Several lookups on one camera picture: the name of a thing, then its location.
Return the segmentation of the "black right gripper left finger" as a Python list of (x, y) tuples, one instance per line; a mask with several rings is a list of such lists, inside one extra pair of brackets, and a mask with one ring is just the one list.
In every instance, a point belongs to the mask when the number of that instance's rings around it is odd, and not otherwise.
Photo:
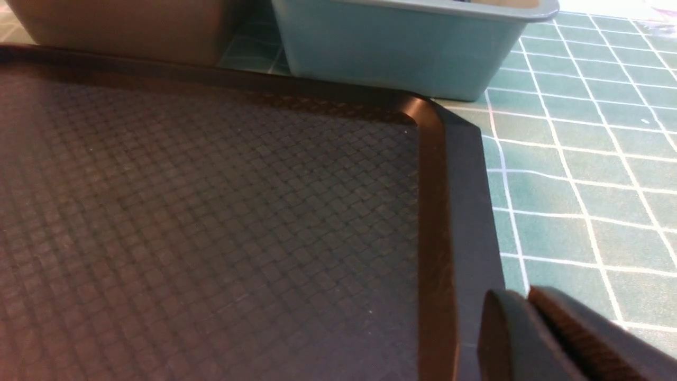
[(513, 291), (486, 292), (477, 341), (482, 380), (586, 380), (529, 302)]

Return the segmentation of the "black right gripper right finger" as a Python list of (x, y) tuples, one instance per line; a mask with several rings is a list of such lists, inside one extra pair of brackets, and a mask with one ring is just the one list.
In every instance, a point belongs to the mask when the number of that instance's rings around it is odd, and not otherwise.
[(566, 354), (590, 380), (675, 380), (675, 358), (554, 287), (534, 286), (537, 309)]

